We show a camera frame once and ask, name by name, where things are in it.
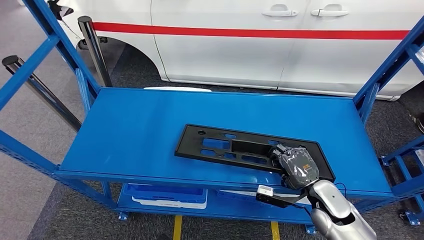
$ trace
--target blue shelving unit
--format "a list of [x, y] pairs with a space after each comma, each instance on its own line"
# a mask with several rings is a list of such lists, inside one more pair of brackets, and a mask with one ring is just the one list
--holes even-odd
[[[424, 73], [415, 55], [424, 43], [424, 18], [354, 98], [177, 92], [98, 86], [46, 3], [24, 2], [47, 39], [0, 89], [0, 109], [56, 47], [76, 74], [87, 115], [60, 165], [3, 131], [0, 151], [119, 213], [119, 219], [126, 220], [129, 212], [148, 212], [278, 221], [310, 227], [312, 221], [302, 209], [217, 197], [214, 190], [256, 191], [259, 184], [272, 186], [277, 193], [294, 191], [283, 188], [280, 176], [274, 173], [174, 156], [185, 124], [319, 142], [336, 181], [345, 184], [347, 197], [363, 199], [356, 204], [360, 212], [414, 197], [424, 189], [422, 177], [410, 179], [414, 184], [407, 187], [389, 186], [364, 128], [378, 91], [407, 61], [412, 59]], [[296, 106], [305, 111], [300, 116], [288, 117], [284, 111], [275, 111], [278, 106]], [[104, 193], [82, 180], [100, 181]], [[146, 206], [122, 192], [114, 202], [109, 182], [206, 188], [207, 207]]]

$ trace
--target black cable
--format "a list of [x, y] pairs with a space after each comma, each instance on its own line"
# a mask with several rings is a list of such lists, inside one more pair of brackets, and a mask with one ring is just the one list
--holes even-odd
[[311, 213], [309, 212], [309, 210], [305, 206], [300, 206], [300, 205], [297, 205], [297, 204], [292, 204], [292, 206], [297, 208], [297, 209], [304, 209], [305, 212], [309, 215], [309, 217], [311, 216]]
[[344, 198], [347, 200], [346, 195], [347, 195], [348, 190], [346, 189], [346, 185], [343, 182], [338, 182], [334, 185], [337, 186], [337, 184], [343, 185], [343, 187], [344, 187]]

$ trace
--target car door handle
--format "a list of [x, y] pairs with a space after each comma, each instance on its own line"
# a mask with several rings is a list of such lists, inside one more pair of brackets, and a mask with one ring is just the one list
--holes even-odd
[[284, 11], [266, 11], [262, 12], [263, 15], [269, 17], [294, 17], [299, 13], [296, 10], [284, 10]]
[[317, 17], [340, 17], [348, 15], [349, 12], [346, 10], [324, 10], [324, 9], [315, 9], [310, 12], [313, 16]]

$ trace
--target car door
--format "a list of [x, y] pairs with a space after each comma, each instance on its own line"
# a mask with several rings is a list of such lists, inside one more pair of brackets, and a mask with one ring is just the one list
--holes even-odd
[[[354, 95], [422, 17], [424, 1], [313, 0], [280, 90]], [[379, 93], [390, 99], [423, 80], [410, 61]]]
[[276, 89], [306, 0], [153, 0], [157, 48], [171, 82]]

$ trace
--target white object on shelf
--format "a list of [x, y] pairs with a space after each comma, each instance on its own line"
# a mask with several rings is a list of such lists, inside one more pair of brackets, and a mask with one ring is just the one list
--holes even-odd
[[[241, 194], [241, 195], [252, 196], [252, 197], [256, 196], [256, 192], [253, 192], [253, 191], [229, 191], [229, 190], [219, 190], [219, 191], [232, 193], [232, 194]], [[296, 194], [282, 194], [282, 193], [275, 193], [274, 195], [282, 197], [282, 198], [290, 198], [290, 197], [294, 198], [294, 197], [299, 196], [299, 195], [296, 195]], [[309, 202], [309, 200], [306, 197], [300, 199], [296, 203], [311, 205], [311, 202]]]
[[203, 203], [192, 203], [192, 202], [181, 202], [181, 201], [170, 201], [170, 200], [144, 200], [132, 197], [134, 202], [140, 203], [141, 205], [158, 206], [158, 207], [170, 207], [170, 208], [185, 208], [185, 209], [205, 209], [208, 202], [208, 190], [206, 190], [206, 199]]
[[170, 90], [170, 91], [187, 91], [187, 92], [212, 92], [205, 88], [185, 87], [185, 86], [150, 86], [145, 87], [148, 90]]

